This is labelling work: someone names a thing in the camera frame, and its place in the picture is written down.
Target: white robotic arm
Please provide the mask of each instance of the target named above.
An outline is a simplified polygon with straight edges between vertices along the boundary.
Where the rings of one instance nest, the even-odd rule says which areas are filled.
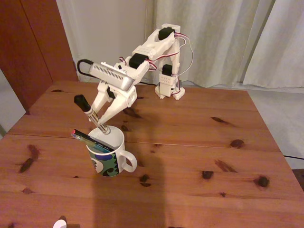
[[[173,95],[177,100],[184,95],[185,90],[181,88],[178,78],[180,37],[175,35],[180,32],[180,29],[181,27],[177,25],[162,25],[161,30],[155,30],[143,45],[132,52],[132,56],[125,60],[122,58],[123,62],[116,63],[114,67],[89,60],[78,62],[80,73],[101,80],[97,88],[98,94],[91,105],[92,109],[98,113],[106,102],[113,101],[99,119],[98,124],[104,124],[123,109],[131,107],[137,98],[135,85],[142,80],[148,70],[157,69],[154,64],[156,61],[159,61],[159,69],[162,69],[160,84],[155,88],[156,94],[161,99]],[[165,57],[170,57],[172,65],[164,65]],[[80,71],[79,66],[82,61],[91,65],[89,74]]]

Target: marker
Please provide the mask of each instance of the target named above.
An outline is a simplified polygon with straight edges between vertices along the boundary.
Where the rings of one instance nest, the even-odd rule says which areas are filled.
[[[85,99],[85,96],[76,95],[74,97],[74,103],[78,105],[79,108],[89,117],[89,119],[98,127],[102,133],[109,134],[111,132],[110,128],[107,127],[104,123],[98,124],[98,115],[97,113],[91,108],[87,100]]]
[[[96,150],[98,150],[102,153],[109,153],[110,152],[110,151],[106,150],[105,148],[101,147],[100,145],[98,145],[98,144],[96,144],[96,143],[94,143],[90,140],[87,140],[87,139],[85,139],[81,136],[78,136],[76,134],[71,134],[71,136],[73,136],[73,138],[78,139],[81,142],[84,142],[87,146],[92,147],[92,148],[94,148],[94,149],[96,149]]]
[[[87,135],[87,134],[84,134],[82,133],[81,131],[79,130],[76,130],[74,129],[72,134],[71,134],[74,138],[76,138],[76,136],[80,137],[80,138],[76,138],[76,139],[83,139],[83,140],[87,140],[87,141],[90,141],[92,143],[95,143],[96,145],[98,145],[99,147],[103,148],[104,150],[106,150],[108,152],[112,152],[114,151],[115,149],[110,146],[109,144],[105,143],[105,142],[100,142],[100,141],[97,141],[95,140],[94,138],[92,138],[91,136]]]

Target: black cable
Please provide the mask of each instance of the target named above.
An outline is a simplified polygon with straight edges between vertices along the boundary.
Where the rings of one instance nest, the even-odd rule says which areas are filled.
[[[141,82],[141,83],[149,85],[149,86],[157,86],[156,84],[152,84],[152,83],[146,83],[146,82]]]
[[[99,79],[98,77],[95,77],[95,76],[93,76],[93,75],[91,75],[91,74],[87,74],[87,73],[82,72],[82,71],[80,70],[80,64],[81,64],[81,63],[87,63],[87,64],[89,64],[89,65],[92,65],[94,62],[92,62],[91,60],[88,60],[88,59],[81,59],[81,60],[79,60],[79,61],[77,62],[77,70],[78,70],[78,72],[81,73],[82,75],[89,76],[89,77],[94,77],[94,78]]]
[[[304,160],[304,158],[298,158],[298,157],[294,157],[294,156],[288,156],[288,155],[284,155],[284,157],[287,157],[287,158],[295,158],[295,159]]]

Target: black marker cap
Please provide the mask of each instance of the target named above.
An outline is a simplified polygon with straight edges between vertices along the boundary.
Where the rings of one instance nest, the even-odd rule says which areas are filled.
[[[86,101],[85,96],[82,94],[74,96],[74,103],[78,105],[78,107],[81,108],[81,110],[84,112],[88,112],[91,109],[91,106]]]

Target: mug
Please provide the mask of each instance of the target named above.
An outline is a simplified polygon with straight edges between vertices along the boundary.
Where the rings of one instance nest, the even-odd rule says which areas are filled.
[[[88,135],[97,141],[100,140],[110,145],[115,150],[109,153],[102,153],[92,147],[87,147],[97,173],[105,177],[113,177],[123,170],[134,172],[137,167],[137,160],[133,154],[124,150],[124,133],[117,127],[108,126],[111,132],[103,134],[98,128],[92,130]]]

